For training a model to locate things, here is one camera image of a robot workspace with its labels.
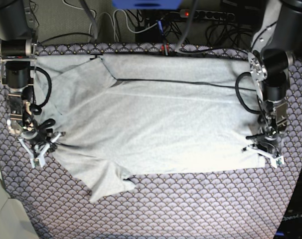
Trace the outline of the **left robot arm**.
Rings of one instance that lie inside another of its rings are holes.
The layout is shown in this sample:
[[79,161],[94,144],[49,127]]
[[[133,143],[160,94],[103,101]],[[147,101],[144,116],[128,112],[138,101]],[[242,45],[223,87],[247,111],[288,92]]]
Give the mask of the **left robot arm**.
[[[237,77],[235,92],[242,107],[258,115],[258,132],[246,137],[253,144],[243,151],[257,153],[278,168],[285,163],[280,152],[288,122],[285,97],[290,87],[288,69],[302,41],[302,0],[268,0],[263,10],[248,53],[250,71]],[[251,77],[255,86],[258,110],[249,108],[240,95],[239,84],[246,77]]]

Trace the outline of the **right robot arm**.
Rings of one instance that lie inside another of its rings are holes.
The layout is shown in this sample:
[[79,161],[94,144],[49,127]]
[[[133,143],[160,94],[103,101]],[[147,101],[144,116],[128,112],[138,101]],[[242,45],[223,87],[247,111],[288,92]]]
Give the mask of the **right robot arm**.
[[[49,102],[52,81],[49,74],[36,66],[36,31],[29,27],[21,0],[0,0],[0,68],[1,84],[9,88],[7,126],[30,157],[33,168],[43,167],[45,155],[57,149],[62,132],[53,132],[54,119],[36,121]],[[36,103],[34,78],[43,74],[48,83],[47,94],[41,104]]]

